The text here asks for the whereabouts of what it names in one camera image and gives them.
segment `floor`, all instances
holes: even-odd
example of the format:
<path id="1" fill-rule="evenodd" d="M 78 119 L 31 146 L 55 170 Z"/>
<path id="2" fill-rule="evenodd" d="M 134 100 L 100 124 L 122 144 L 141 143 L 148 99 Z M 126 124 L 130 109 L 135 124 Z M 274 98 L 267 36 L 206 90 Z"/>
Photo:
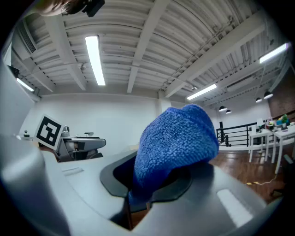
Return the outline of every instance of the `floor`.
<path id="1" fill-rule="evenodd" d="M 291 157 L 292 148 L 293 145 L 284 146 L 283 155 L 288 154 Z M 284 187 L 283 174 L 282 168 L 280 168 L 277 176 L 275 175 L 277 160 L 275 160 L 274 164 L 271 163 L 271 158 L 268 158 L 267 162 L 264 162 L 264 160 L 264 157 L 256 151 L 253 152 L 251 163 L 249 163 L 248 151 L 220 151 L 217 157 L 211 160 L 210 163 L 220 167 L 224 172 L 240 180 L 242 183 L 265 183 L 275 178 L 270 183 L 265 183 L 263 185 L 248 185 L 249 188 L 259 194 L 267 203 L 270 203 L 274 200 L 274 197 L 271 197 L 270 193 L 274 189 Z M 135 227 L 146 214 L 147 210 L 132 213 L 131 219 L 133 227 Z"/>

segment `ceiling duct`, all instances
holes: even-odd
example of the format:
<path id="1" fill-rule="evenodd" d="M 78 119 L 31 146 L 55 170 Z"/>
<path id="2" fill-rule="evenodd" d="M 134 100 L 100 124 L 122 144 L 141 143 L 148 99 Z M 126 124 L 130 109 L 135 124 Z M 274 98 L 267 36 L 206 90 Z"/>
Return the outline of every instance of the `ceiling duct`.
<path id="1" fill-rule="evenodd" d="M 250 75 L 250 76 L 244 77 L 243 79 L 240 79 L 240 80 L 228 85 L 226 88 L 227 88 L 228 92 L 232 92 L 232 91 L 235 91 L 241 87 L 246 86 L 247 84 L 252 83 L 253 81 L 254 81 L 254 78 L 252 75 Z"/>
<path id="2" fill-rule="evenodd" d="M 27 59 L 37 49 L 26 22 L 20 21 L 12 38 L 12 47 L 22 60 Z"/>

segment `blue towel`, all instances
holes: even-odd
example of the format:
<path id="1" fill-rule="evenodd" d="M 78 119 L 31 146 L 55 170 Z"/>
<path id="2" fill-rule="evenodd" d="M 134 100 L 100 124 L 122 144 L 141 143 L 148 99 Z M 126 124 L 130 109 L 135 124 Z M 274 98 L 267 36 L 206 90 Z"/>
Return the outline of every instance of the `blue towel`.
<path id="1" fill-rule="evenodd" d="M 202 108 L 168 108 L 142 133 L 129 202 L 147 202 L 171 170 L 208 162 L 217 155 L 218 148 L 213 124 Z"/>

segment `cable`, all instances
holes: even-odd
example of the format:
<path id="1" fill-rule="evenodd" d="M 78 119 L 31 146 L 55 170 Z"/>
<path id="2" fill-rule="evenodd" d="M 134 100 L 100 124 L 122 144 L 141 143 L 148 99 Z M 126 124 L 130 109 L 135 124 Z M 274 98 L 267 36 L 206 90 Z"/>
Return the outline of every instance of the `cable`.
<path id="1" fill-rule="evenodd" d="M 270 183 L 271 181 L 269 181 L 269 182 L 264 182 L 264 183 L 258 183 L 258 182 L 254 182 L 255 184 L 258 184 L 258 185 L 263 185 L 263 184 L 266 184 L 266 183 Z"/>

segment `ceiling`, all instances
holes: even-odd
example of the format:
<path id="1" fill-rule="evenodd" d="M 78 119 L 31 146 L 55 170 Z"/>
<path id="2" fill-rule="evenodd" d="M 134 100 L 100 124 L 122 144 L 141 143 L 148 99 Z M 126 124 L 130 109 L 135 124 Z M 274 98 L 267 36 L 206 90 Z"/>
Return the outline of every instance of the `ceiling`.
<path id="1" fill-rule="evenodd" d="M 106 82 L 95 81 L 85 37 L 98 35 Z M 286 53 L 258 59 L 285 42 L 275 24 L 250 0 L 106 0 L 93 17 L 26 17 L 13 38 L 12 66 L 38 96 L 115 93 L 185 101 L 217 89 L 205 106 L 243 94 L 264 93 L 282 77 Z M 252 76 L 241 88 L 228 86 Z"/>

